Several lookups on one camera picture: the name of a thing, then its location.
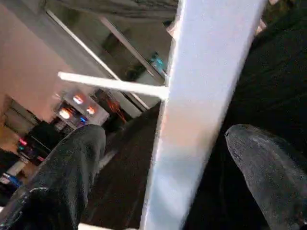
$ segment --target white wall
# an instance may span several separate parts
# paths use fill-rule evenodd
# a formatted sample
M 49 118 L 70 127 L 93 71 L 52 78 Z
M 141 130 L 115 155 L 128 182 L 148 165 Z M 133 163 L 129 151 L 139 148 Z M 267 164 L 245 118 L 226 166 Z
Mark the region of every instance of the white wall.
M 70 66 L 0 4 L 0 92 L 9 95 L 38 118 L 50 120 L 58 102 L 55 93 L 75 87 L 57 72 Z

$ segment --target dark fabric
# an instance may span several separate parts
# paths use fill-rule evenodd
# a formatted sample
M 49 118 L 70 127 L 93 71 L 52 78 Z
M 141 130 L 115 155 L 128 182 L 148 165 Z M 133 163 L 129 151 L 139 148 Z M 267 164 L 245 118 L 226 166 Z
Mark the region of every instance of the dark fabric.
M 160 105 L 107 139 L 116 152 L 96 178 L 82 222 L 114 230 L 139 228 Z
M 0 229 L 78 229 L 105 142 L 104 130 L 94 125 L 67 136 L 1 211 Z
M 81 11 L 93 12 L 115 19 L 164 22 L 173 20 L 178 0 L 57 0 Z
M 8 171 L 18 160 L 16 154 L 0 149 L 0 175 Z
M 232 126 L 228 150 L 272 230 L 297 230 L 307 217 L 307 160 L 284 139 Z

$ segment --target wall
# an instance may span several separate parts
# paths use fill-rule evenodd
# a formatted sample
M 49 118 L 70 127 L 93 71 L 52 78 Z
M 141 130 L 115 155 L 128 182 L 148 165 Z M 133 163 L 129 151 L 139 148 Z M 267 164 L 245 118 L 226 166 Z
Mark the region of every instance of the wall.
M 76 86 L 60 81 L 59 70 L 108 77 L 45 11 L 33 14 L 19 0 L 0 0 L 0 104 L 2 94 L 7 93 L 39 118 L 49 120 L 50 108 L 59 101 L 56 93 Z M 114 96 L 132 117 L 141 113 L 121 93 Z
M 52 107 L 59 102 L 56 93 L 75 84 L 63 82 L 57 72 L 73 72 L 71 67 L 29 30 L 5 6 L 0 4 L 0 91 L 49 121 Z M 91 87 L 81 86 L 90 92 Z

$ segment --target metal beam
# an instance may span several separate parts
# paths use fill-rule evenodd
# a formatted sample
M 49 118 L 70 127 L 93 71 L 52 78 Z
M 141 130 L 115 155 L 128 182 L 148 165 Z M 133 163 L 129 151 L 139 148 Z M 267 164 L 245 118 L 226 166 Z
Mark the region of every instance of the metal beam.
M 183 0 L 141 229 L 183 227 L 265 0 Z
M 156 79 L 158 83 L 163 85 L 165 79 L 148 61 L 131 45 L 125 36 L 114 26 L 107 18 L 100 17 L 100 21 L 111 31 L 112 34 L 145 66 L 147 71 Z
M 65 31 L 71 36 L 73 40 L 75 40 L 85 51 L 91 55 L 91 57 L 98 62 L 109 74 L 116 80 L 121 81 L 121 79 L 104 63 L 80 38 L 78 38 L 57 16 L 51 11 L 46 10 L 46 13 Z M 149 109 L 148 105 L 136 94 L 131 94 L 136 101 L 138 101 L 145 109 Z

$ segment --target white horizontal bar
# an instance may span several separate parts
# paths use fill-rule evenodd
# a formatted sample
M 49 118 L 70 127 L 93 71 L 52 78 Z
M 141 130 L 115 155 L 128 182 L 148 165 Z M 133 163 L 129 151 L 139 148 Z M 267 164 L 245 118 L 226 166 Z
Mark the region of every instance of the white horizontal bar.
M 166 86 L 145 85 L 135 82 L 119 81 L 65 72 L 59 72 L 58 76 L 65 81 L 79 82 L 123 92 L 140 93 L 148 96 L 159 97 L 162 100 L 165 100 L 168 97 L 168 88 Z

